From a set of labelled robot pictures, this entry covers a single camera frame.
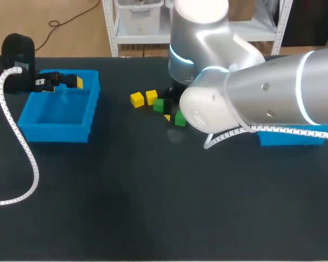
wooden floor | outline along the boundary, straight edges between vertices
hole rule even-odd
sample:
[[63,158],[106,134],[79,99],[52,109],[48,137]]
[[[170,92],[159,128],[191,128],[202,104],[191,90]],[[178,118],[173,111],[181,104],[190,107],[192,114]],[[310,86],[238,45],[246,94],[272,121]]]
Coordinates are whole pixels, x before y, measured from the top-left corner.
[[[20,33],[40,46],[51,27],[91,8],[98,0],[0,0],[0,52],[10,33]],[[96,57],[111,56],[102,3],[89,13],[58,28],[36,56]]]

shelf leg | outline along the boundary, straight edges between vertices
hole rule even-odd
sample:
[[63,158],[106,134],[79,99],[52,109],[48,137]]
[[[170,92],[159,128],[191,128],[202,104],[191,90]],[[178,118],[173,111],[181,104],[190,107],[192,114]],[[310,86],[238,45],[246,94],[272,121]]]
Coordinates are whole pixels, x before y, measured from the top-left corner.
[[118,45],[115,42],[115,27],[114,27],[114,16],[113,16],[113,0],[102,0],[104,19],[107,25],[108,39],[110,51],[113,57],[118,57]]
[[280,4],[279,21],[278,21],[278,27],[277,27],[276,37],[273,43],[271,56],[278,55],[280,52],[280,47],[282,45],[283,36],[285,33],[286,24],[288,23],[288,18],[289,18],[291,6],[293,4],[293,0],[280,0],[279,4]]

power cord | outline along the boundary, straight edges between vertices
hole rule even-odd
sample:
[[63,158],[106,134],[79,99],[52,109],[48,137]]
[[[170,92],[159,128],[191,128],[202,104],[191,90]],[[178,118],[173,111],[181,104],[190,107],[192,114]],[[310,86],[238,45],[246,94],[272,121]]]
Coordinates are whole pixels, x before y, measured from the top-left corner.
[[50,36],[52,35],[52,33],[53,33],[57,28],[59,28],[59,27],[61,27],[61,26],[64,26],[64,25],[66,25],[67,23],[72,22],[74,19],[76,19],[76,18],[78,18],[78,17],[80,17],[80,16],[82,16],[82,15],[84,15],[84,14],[90,12],[90,11],[93,10],[93,9],[95,9],[95,8],[100,4],[100,2],[101,2],[101,0],[98,0],[97,4],[95,4],[92,8],[90,8],[90,9],[88,9],[88,10],[86,10],[86,11],[80,13],[79,15],[76,15],[75,17],[69,19],[68,21],[66,21],[66,22],[64,22],[64,23],[60,23],[60,22],[57,21],[57,20],[52,20],[52,21],[50,21],[50,22],[49,22],[49,26],[50,26],[50,27],[53,27],[53,29],[52,29],[52,30],[50,31],[50,33],[48,34],[48,37],[46,38],[45,42],[44,42],[41,46],[39,46],[38,48],[35,49],[35,52],[38,51],[39,49],[41,49],[41,48],[42,48],[42,47],[48,42],[48,40],[50,39]]

yellow cube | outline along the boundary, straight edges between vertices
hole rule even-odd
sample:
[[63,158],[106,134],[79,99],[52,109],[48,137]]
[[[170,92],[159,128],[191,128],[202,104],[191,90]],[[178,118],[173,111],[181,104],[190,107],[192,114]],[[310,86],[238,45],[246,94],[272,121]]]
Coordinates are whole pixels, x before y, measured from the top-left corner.
[[83,89],[83,80],[77,76],[77,88]]
[[134,108],[139,108],[140,106],[144,105],[144,97],[140,92],[132,94],[130,98]]
[[153,105],[154,101],[158,98],[157,91],[151,90],[146,92],[146,99],[148,105]]

white cable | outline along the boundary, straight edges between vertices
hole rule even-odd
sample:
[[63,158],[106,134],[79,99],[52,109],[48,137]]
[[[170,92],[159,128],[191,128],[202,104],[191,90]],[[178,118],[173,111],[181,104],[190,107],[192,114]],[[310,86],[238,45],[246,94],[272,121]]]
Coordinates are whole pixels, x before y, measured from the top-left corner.
[[[276,132],[276,133],[286,133],[293,135],[304,135],[304,136],[312,136],[314,138],[324,138],[328,139],[328,132],[321,131],[312,131],[312,130],[304,130],[298,128],[290,128],[290,127],[276,127],[276,126],[250,126],[250,128],[263,131],[263,132]],[[209,135],[206,142],[204,143],[204,148],[209,149],[217,143],[224,141],[232,136],[247,133],[244,127],[233,129],[229,132],[226,132],[222,135],[219,135],[217,138],[211,140],[212,136]]]
[[14,199],[10,199],[10,200],[5,200],[5,201],[0,201],[0,206],[4,206],[4,205],[9,205],[9,204],[14,204],[14,203],[18,203],[22,200],[25,200],[26,198],[28,198],[31,194],[33,194],[33,192],[35,191],[35,189],[38,186],[38,182],[39,182],[39,169],[38,169],[38,165],[37,162],[35,161],[35,158],[32,154],[32,151],[30,150],[26,140],[24,139],[24,137],[22,136],[19,128],[17,127],[15,121],[12,118],[12,115],[7,107],[6,101],[5,101],[5,97],[4,97],[4,83],[6,78],[9,75],[12,74],[21,74],[22,73],[22,68],[20,67],[12,67],[8,70],[5,70],[1,76],[0,76],[0,105],[1,108],[6,116],[7,121],[9,122],[13,132],[15,133],[15,135],[17,136],[17,139],[19,140],[19,142],[21,143],[24,151],[27,154],[27,157],[29,159],[29,161],[32,164],[32,168],[33,168],[33,173],[34,173],[34,180],[33,180],[33,185],[31,186],[31,188],[28,190],[28,192],[26,192],[24,195],[18,197],[18,198],[14,198]]

